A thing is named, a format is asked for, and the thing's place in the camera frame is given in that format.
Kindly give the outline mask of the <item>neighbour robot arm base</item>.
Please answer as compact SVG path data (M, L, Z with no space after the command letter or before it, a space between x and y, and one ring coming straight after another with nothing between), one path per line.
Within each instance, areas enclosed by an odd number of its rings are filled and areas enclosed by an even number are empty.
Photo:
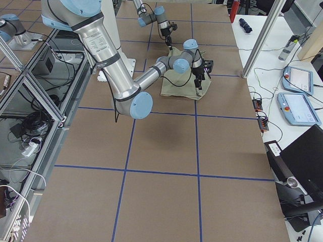
M12 50L33 50L38 42L43 41L43 35L29 33L15 14L1 16L1 38Z

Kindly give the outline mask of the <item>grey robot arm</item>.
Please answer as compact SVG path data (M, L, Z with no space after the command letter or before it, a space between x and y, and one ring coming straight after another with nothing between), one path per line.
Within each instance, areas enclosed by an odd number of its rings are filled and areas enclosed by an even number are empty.
M153 107L152 96L145 90L168 70L179 74L190 70L194 84L201 89L201 82L213 68L213 61L205 60L195 39L184 42L180 55L162 56L140 77L133 79L113 37L118 37L115 11L104 10L112 1L41 1L44 25L78 34L84 49L101 69L109 83L115 115L133 119L147 117Z
M154 22L157 23L159 37L165 41L169 50L173 50L171 33L176 31L176 23L168 20L163 6L158 6L154 10L149 4L140 0L133 0L134 7L138 15L138 23L145 27Z

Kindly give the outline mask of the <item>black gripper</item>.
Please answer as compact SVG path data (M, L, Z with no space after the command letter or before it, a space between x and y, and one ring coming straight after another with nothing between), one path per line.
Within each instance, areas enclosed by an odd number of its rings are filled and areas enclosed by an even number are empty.
M195 76L194 84L197 90L202 90L201 80L205 80L204 74L210 78L210 73L213 69L213 61L199 59L193 63L192 73Z
M174 22L162 22L160 24L161 35L166 39L166 45L169 48L169 50L173 50L172 38L170 37L170 35L172 31L176 31L177 28L178 26Z

